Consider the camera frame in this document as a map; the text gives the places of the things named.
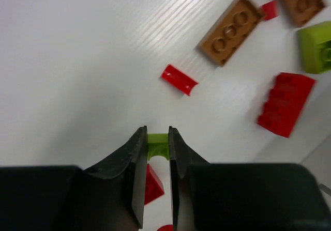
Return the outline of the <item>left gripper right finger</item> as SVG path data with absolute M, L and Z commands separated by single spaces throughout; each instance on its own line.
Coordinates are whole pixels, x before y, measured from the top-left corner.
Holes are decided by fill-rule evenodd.
M 175 230 L 330 230 L 315 177 L 295 163 L 209 163 L 168 133 Z

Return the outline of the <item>tiny lime lego piece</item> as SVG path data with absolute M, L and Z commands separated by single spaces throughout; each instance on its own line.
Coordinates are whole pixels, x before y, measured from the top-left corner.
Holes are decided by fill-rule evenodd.
M 167 133 L 148 134 L 147 148 L 148 148 L 148 155 L 147 155 L 148 160 L 150 160 L 152 157 L 155 156 L 164 157 L 167 161 L 170 160 Z

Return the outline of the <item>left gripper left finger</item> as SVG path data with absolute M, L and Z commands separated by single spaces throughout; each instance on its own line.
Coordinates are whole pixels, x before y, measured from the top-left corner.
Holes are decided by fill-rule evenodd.
M 147 128 L 87 169 L 1 168 L 1 230 L 138 230 L 143 225 Z

